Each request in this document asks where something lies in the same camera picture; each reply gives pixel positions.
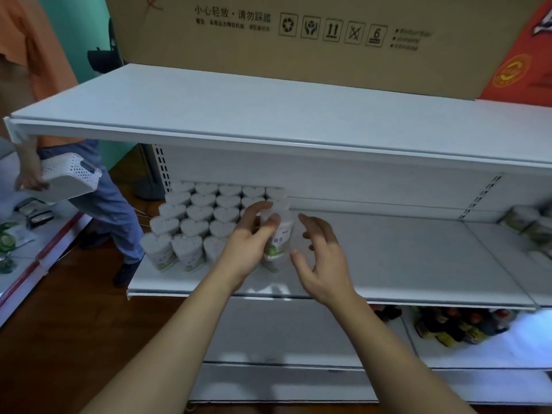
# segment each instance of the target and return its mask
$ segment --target jeans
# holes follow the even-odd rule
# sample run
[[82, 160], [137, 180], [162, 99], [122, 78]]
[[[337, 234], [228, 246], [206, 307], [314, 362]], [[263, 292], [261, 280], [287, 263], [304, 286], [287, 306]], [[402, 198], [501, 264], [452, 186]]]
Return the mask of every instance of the jeans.
[[96, 139], [86, 139], [78, 143], [38, 149], [40, 159], [46, 159], [67, 152], [79, 154], [93, 166], [101, 170], [98, 189], [69, 201], [98, 221], [98, 233], [109, 232], [117, 248], [124, 256], [125, 264], [139, 262], [143, 258], [140, 239], [142, 228], [132, 206], [122, 196], [119, 188], [111, 180], [107, 169], [101, 163]]

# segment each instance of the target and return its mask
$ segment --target brown floor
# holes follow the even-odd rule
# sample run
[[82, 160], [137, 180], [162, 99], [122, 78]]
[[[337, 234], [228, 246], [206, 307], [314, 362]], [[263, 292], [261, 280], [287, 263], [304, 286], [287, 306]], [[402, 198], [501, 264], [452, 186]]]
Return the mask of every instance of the brown floor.
[[[130, 184], [143, 174], [133, 150], [111, 175], [129, 201], [156, 214], [157, 206], [134, 198]], [[163, 326], [179, 298], [133, 298], [111, 279], [122, 259], [113, 243], [74, 250], [59, 261], [0, 329], [0, 413], [73, 414]], [[481, 413], [551, 410], [477, 407]], [[380, 413], [376, 405], [216, 405], [217, 413]]]

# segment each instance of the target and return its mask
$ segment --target cardboard box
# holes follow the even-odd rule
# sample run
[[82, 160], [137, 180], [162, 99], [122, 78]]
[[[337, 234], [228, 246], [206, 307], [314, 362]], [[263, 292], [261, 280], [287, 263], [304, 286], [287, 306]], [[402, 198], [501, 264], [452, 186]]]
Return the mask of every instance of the cardboard box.
[[107, 0], [128, 62], [461, 99], [542, 2]]
[[529, 20], [481, 98], [552, 106], [552, 0]]

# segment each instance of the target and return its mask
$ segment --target hand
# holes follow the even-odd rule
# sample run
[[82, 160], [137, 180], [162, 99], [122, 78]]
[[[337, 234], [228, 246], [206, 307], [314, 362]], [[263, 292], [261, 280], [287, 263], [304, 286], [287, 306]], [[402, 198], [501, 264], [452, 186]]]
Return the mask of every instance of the hand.
[[30, 148], [18, 148], [19, 175], [16, 179], [16, 190], [45, 190], [50, 185], [42, 179], [42, 165], [37, 151]]
[[316, 257], [311, 269], [302, 253], [291, 252], [293, 266], [308, 294], [330, 308], [358, 296], [350, 280], [347, 258], [337, 243], [332, 226], [323, 219], [303, 214], [299, 214], [299, 220], [306, 228], [303, 237], [312, 242], [308, 248]]
[[256, 230], [257, 214], [271, 207], [270, 202], [257, 202], [249, 206], [218, 258], [213, 271], [228, 278], [234, 290], [239, 289], [260, 262], [267, 241], [280, 225], [280, 216], [272, 214], [257, 232], [253, 233]]

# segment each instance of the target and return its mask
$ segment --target orange shirt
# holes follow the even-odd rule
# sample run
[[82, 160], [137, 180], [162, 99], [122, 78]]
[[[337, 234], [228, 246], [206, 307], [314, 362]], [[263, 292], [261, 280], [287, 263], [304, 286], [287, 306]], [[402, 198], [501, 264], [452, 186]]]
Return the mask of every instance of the orange shirt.
[[[27, 68], [36, 100], [78, 84], [38, 0], [0, 0], [0, 54]], [[38, 146], [53, 147], [82, 140], [39, 136]]]

